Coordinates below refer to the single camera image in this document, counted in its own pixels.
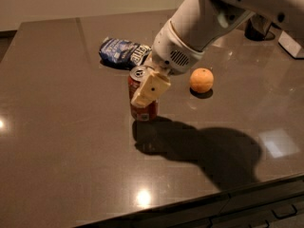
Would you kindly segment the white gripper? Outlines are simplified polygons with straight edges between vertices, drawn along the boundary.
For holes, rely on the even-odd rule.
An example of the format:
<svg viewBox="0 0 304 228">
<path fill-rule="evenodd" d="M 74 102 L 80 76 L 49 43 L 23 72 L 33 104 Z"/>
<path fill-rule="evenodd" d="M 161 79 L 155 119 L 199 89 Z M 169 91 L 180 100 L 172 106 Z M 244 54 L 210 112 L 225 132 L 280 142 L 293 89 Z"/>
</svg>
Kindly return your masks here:
<svg viewBox="0 0 304 228">
<path fill-rule="evenodd" d="M 182 41 L 168 20 L 155 37 L 152 50 L 143 63 L 155 70 L 149 68 L 144 74 L 131 98 L 131 104 L 145 108 L 158 100 L 171 86 L 169 77 L 164 74 L 184 74 L 202 55 L 202 51 L 196 51 Z"/>
</svg>

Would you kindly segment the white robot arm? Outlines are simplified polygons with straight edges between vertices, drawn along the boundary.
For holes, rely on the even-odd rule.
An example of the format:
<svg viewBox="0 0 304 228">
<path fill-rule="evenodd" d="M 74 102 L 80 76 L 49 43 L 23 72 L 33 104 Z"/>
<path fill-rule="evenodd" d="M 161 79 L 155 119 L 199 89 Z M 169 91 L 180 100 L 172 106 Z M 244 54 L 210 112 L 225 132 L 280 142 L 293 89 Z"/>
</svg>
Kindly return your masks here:
<svg viewBox="0 0 304 228">
<path fill-rule="evenodd" d="M 254 15 L 282 29 L 279 43 L 293 57 L 304 49 L 304 0 L 184 0 L 155 37 L 131 103 L 146 107 L 170 87 L 169 76 L 185 73 L 209 45 Z"/>
</svg>

